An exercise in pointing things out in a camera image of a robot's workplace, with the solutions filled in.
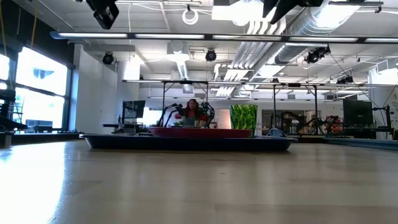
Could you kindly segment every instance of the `ceiling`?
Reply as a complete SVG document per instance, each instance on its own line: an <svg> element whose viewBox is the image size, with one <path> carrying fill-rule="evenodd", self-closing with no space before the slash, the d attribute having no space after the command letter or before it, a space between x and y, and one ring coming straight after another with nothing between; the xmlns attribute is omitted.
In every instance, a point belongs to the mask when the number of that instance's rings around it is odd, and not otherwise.
<svg viewBox="0 0 398 224"><path fill-rule="evenodd" d="M36 1L14 0L24 9L34 14ZM337 28L332 35L382 35L398 36L398 1L383 0L383 11L397 12L389 14L381 12L354 13L342 26ZM213 0L201 0L202 6L192 6L194 9L211 10ZM160 9L159 5L146 5L154 9ZM165 9L183 9L185 6L165 5ZM130 8L129 28L128 5L119 5L120 14L110 32L173 32L173 33L216 33L216 34L243 34L248 26L239 27L231 21L212 21L211 16L199 14L196 24L190 26L182 21L182 11L165 11L169 23L168 30L162 11L147 9L141 6L132 5ZM362 7L363 10L374 10L376 7ZM287 22L300 12L297 7L286 16ZM93 18L93 12L87 4L78 3L73 0L40 0L38 17L58 31L85 31L104 32ZM134 45L136 50L146 61L142 73L150 77L156 73L170 73L176 69L176 63L166 59L167 40L91 40L91 45ZM213 71L215 62L205 62L205 54L208 48L214 48L217 53L217 62L229 62L234 59L241 43L239 42L201 42L189 41L190 51L194 54L187 61L188 70ZM335 59L343 69L353 69L354 79L357 82L366 82L368 68L374 63L380 62L384 57L398 57L398 45L330 45ZM129 52L125 52L120 60L127 59ZM299 82L312 80L314 82L325 82L333 75L342 72L335 60L330 56L322 59L320 63L307 68L307 64L299 57L293 61L293 65L283 69L280 81Z"/></svg>

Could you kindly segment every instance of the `blue tray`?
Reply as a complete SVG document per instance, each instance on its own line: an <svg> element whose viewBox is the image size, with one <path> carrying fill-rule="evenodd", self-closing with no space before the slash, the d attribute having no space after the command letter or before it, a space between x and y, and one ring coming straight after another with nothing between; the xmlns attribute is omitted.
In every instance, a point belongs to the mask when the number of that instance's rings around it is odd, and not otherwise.
<svg viewBox="0 0 398 224"><path fill-rule="evenodd" d="M293 138L264 136L245 139L190 139L82 134L92 149L184 150L184 151L286 151Z"/></svg>

